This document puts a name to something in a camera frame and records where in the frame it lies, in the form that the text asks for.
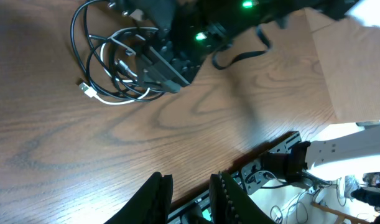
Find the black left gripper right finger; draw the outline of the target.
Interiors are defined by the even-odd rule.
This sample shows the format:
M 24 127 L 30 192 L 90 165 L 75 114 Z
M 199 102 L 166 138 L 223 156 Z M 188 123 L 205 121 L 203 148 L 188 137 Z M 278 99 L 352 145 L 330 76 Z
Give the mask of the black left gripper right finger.
M 210 176 L 209 198 L 214 223 L 275 224 L 227 172 Z

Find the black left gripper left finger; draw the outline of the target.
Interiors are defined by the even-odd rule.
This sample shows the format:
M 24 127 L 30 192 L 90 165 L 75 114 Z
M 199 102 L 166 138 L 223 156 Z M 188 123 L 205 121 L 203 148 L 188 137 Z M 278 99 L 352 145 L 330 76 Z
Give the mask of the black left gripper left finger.
M 173 196 L 172 175 L 153 173 L 131 199 L 105 224 L 167 223 Z

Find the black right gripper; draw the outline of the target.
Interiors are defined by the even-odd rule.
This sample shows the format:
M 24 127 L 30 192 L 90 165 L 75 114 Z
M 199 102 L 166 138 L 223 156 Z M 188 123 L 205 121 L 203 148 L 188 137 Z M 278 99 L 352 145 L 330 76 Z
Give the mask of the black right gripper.
M 213 1 L 113 0 L 113 9 L 124 16 L 140 10 L 158 31 L 135 46 L 140 86 L 177 93 L 192 83 L 213 52 L 208 24 Z

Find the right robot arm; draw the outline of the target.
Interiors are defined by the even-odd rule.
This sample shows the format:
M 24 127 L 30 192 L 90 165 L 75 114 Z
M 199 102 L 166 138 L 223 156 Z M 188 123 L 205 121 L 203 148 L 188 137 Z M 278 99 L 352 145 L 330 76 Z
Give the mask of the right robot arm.
M 143 12 L 158 29 L 135 48 L 139 84 L 177 93 L 192 83 L 207 56 L 228 48 L 233 39 L 254 27 L 267 48 L 271 45 L 259 25 L 286 27 L 287 16 L 311 7 L 336 21 L 356 4 L 346 0 L 114 0 L 109 6 L 124 16 Z

